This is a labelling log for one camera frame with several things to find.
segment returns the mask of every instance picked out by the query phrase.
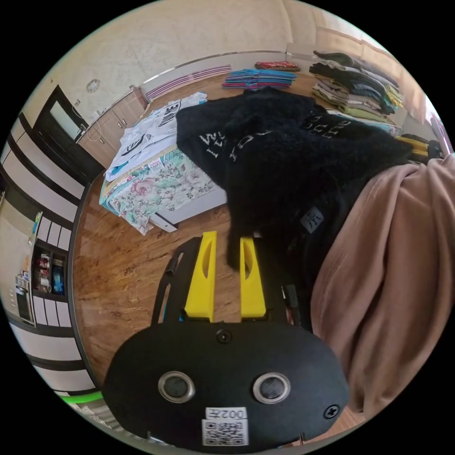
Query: beige blanket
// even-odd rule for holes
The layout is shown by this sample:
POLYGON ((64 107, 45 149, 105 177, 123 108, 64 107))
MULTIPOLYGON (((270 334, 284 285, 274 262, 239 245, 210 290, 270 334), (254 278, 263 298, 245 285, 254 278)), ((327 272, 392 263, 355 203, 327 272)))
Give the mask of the beige blanket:
POLYGON ((314 332, 335 351, 353 411, 370 418, 409 384, 455 301, 455 156, 369 181, 326 256, 314 332))

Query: white t-shirt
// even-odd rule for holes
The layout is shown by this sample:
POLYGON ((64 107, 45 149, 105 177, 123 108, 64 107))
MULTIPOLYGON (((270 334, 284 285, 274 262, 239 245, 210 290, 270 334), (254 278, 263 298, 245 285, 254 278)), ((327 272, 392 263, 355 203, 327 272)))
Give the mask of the white t-shirt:
POLYGON ((106 171, 106 180, 115 180, 175 143, 177 136, 175 116, 177 112, 189 106, 201 104, 206 99, 205 93, 196 92, 186 98, 171 101, 166 106, 154 110, 132 128, 125 129, 125 133, 120 139, 120 149, 106 171))

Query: qr code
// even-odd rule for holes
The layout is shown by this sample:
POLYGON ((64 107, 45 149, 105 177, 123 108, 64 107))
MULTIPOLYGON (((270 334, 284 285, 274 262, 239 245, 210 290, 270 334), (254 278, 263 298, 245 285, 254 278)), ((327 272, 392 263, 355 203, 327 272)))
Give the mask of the qr code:
POLYGON ((203 420, 202 445, 247 446, 248 420, 247 419, 203 420))

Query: stack of folded shirts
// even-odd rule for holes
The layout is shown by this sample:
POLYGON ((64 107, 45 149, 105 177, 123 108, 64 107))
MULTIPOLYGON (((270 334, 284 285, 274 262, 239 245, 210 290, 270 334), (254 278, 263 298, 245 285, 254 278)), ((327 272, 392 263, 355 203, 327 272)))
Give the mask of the stack of folded shirts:
POLYGON ((314 53, 323 59, 309 69, 317 78, 313 93, 353 117, 390 122, 402 106, 397 82, 380 68, 343 53, 314 53))
POLYGON ((286 88, 297 76, 293 73, 273 70, 241 70, 228 74, 222 86, 236 89, 259 89, 261 87, 286 88))
POLYGON ((255 68, 258 70, 276 70, 276 71, 300 71, 295 64, 287 61, 281 62, 256 62, 255 68))

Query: doorway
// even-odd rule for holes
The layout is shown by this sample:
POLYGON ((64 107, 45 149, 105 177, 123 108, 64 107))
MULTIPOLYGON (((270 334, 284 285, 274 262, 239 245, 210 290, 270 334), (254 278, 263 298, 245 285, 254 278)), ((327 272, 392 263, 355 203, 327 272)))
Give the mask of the doorway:
POLYGON ((77 144, 88 126, 57 85, 36 119, 33 132, 85 181, 92 182, 104 168, 77 144))

